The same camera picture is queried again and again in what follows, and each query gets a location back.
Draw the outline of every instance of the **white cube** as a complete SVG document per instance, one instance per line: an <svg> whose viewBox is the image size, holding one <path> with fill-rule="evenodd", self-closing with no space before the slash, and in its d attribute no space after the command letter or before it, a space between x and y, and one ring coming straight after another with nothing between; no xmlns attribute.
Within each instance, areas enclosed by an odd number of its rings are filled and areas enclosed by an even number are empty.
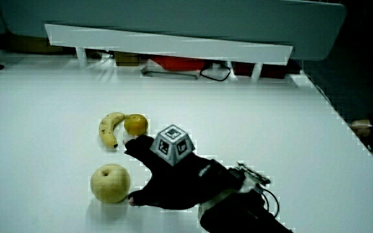
<svg viewBox="0 0 373 233"><path fill-rule="evenodd" d="M195 150L188 134L175 125L171 125L158 133L150 150L175 166L185 156Z"/></svg>

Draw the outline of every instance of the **red bag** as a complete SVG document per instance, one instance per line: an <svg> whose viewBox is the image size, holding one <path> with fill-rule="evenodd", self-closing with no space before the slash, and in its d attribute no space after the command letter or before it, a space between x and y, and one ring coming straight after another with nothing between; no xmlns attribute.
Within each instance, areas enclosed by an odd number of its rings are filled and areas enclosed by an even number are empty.
<svg viewBox="0 0 373 233"><path fill-rule="evenodd" d="M159 64L167 71L200 71L205 66L205 60L195 58L178 58L173 56L151 55L149 59Z"/></svg>

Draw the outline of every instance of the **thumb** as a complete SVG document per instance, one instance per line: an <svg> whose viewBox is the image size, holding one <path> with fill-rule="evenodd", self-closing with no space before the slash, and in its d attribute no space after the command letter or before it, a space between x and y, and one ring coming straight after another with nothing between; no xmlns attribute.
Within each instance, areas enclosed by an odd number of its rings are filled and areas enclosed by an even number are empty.
<svg viewBox="0 0 373 233"><path fill-rule="evenodd" d="M160 188L157 186L152 176L151 180L142 190L134 191L128 195L130 205L159 206L159 190Z"/></svg>

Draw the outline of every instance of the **white table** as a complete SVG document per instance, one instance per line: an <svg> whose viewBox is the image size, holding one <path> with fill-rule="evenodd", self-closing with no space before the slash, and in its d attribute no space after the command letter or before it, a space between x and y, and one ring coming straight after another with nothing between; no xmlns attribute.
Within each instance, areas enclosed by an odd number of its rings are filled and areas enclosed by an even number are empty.
<svg viewBox="0 0 373 233"><path fill-rule="evenodd" d="M270 177L294 232L373 232L373 156L305 76L170 80L114 60L81 69L70 56L22 56L0 71L0 232L202 232L198 206L94 198L89 180L104 164L128 169L131 192L150 178L123 143L102 145L98 124L114 111L144 114L149 135L176 124L198 155Z"/></svg>

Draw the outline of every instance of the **apple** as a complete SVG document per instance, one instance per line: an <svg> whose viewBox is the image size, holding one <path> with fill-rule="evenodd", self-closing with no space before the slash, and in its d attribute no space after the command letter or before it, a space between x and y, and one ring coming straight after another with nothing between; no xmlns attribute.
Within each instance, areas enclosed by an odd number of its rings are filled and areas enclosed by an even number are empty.
<svg viewBox="0 0 373 233"><path fill-rule="evenodd" d="M119 164L103 165L91 176L90 186L91 191L99 201L118 203L129 192L129 172Z"/></svg>
<svg viewBox="0 0 373 233"><path fill-rule="evenodd" d="M140 114L130 114L124 121L124 128L132 136L139 136L148 129L148 120Z"/></svg>

